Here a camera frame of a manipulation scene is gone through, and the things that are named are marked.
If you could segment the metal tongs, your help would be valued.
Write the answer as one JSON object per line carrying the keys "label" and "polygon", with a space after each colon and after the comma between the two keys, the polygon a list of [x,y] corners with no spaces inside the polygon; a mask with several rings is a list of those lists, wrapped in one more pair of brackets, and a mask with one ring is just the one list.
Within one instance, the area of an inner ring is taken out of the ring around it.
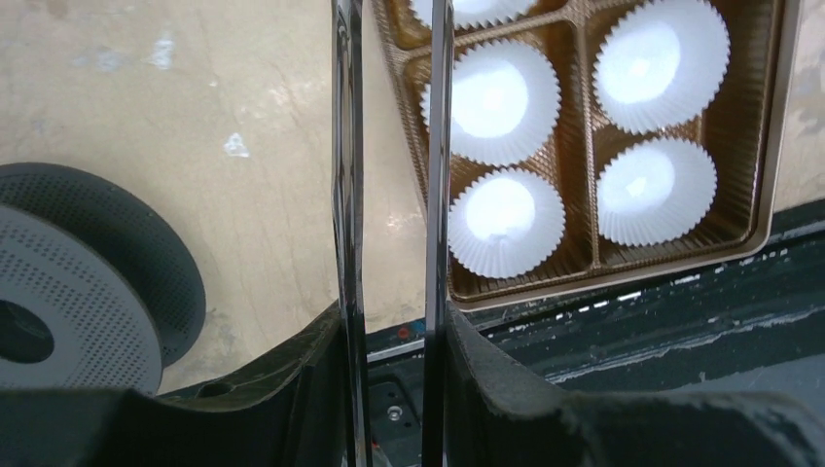
{"label": "metal tongs", "polygon": [[[363,301],[364,93],[363,4],[334,1],[332,10],[332,212],[339,306],[347,364],[347,462],[373,463],[367,389],[366,325]],[[454,8],[432,5],[431,100],[427,196],[424,397],[421,463],[444,463],[445,315],[450,158],[451,78]]]}

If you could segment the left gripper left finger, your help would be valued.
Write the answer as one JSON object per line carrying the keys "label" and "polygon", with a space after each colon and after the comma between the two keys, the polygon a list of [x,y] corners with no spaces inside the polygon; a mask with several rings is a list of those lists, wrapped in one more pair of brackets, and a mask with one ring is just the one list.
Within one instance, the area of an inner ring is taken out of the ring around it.
{"label": "left gripper left finger", "polygon": [[347,443],[341,312],[238,370],[165,396],[5,390],[5,466],[338,466]]}

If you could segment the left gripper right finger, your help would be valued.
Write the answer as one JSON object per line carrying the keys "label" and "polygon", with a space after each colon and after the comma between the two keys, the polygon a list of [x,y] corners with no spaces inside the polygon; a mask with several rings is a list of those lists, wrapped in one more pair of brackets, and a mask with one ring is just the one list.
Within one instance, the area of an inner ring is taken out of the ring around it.
{"label": "left gripper right finger", "polygon": [[582,392],[446,318],[451,466],[820,466],[824,425],[765,392]]}

